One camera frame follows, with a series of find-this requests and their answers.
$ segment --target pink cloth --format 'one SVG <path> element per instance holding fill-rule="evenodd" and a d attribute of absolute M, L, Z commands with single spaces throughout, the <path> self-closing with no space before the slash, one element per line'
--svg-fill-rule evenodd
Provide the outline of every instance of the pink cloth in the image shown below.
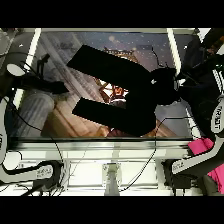
<path fill-rule="evenodd" d="M 197 139 L 193 142 L 188 143 L 189 148 L 194 155 L 205 152 L 213 147 L 214 143 L 209 138 Z M 224 164 L 216 167 L 214 170 L 208 173 L 217 184 L 218 190 L 221 194 L 224 194 Z"/>

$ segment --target black pants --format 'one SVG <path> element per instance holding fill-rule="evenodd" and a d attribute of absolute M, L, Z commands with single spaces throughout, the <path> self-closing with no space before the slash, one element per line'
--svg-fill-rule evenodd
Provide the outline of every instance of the black pants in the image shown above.
<path fill-rule="evenodd" d="M 152 73 L 141 65 L 83 45 L 68 62 L 69 67 L 117 85 L 130 92 L 126 109 L 81 98 L 73 114 L 116 128 L 133 136 L 141 136 L 156 127 L 154 114 L 159 95 L 151 84 Z"/>

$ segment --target pink object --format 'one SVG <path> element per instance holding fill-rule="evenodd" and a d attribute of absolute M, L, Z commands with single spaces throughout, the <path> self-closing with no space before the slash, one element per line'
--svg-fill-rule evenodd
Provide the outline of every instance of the pink object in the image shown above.
<path fill-rule="evenodd" d="M 205 152 L 213 147 L 214 143 L 209 138 L 197 139 L 193 142 L 188 143 L 189 148 L 194 155 Z M 214 170 L 208 173 L 217 184 L 218 190 L 221 194 L 224 194 L 224 164 L 216 167 Z"/>

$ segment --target pant leg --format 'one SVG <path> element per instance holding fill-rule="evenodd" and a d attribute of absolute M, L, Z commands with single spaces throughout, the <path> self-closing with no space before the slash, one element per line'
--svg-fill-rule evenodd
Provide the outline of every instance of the pant leg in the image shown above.
<path fill-rule="evenodd" d="M 151 84 L 150 72 L 143 66 L 86 45 L 67 66 L 130 91 Z"/>
<path fill-rule="evenodd" d="M 81 98 L 72 113 L 133 136 L 142 136 L 156 127 L 154 111 L 127 110 L 84 98 Z"/>

